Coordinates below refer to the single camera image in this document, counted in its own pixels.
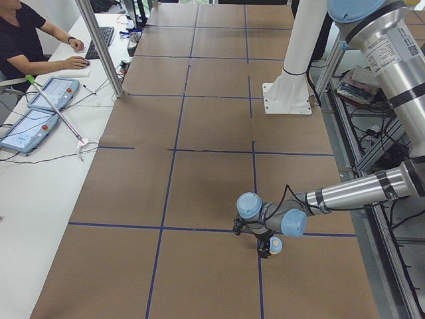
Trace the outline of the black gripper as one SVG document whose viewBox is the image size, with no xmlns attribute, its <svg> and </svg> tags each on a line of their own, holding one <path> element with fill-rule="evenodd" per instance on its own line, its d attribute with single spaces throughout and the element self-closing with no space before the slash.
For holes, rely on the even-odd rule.
<svg viewBox="0 0 425 319">
<path fill-rule="evenodd" d="M 257 253 L 261 259 L 267 259 L 270 255 L 270 240 L 273 235 L 270 234 L 262 234 L 257 236 Z"/>
</svg>

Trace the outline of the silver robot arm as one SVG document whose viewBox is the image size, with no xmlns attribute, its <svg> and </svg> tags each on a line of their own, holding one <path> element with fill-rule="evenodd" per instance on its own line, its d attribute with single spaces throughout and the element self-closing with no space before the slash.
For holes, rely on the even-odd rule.
<svg viewBox="0 0 425 319">
<path fill-rule="evenodd" d="M 233 231 L 236 235 L 253 234 L 260 257 L 281 251 L 282 242 L 275 232 L 302 236 L 309 216 L 424 195 L 424 54 L 405 25 L 407 10 L 404 1 L 300 3 L 288 62 L 294 62 L 295 53 L 300 50 L 313 50 L 318 34 L 313 27 L 304 27 L 308 14 L 318 11 L 320 20 L 331 18 L 346 44 L 362 52 L 383 93 L 381 110 L 391 110 L 398 118 L 412 149 L 409 159 L 398 167 L 353 181 L 298 194 L 286 187 L 277 204 L 266 203 L 255 193 L 241 195 L 236 202 Z M 304 31 L 310 34 L 306 44 L 301 43 Z"/>
</svg>

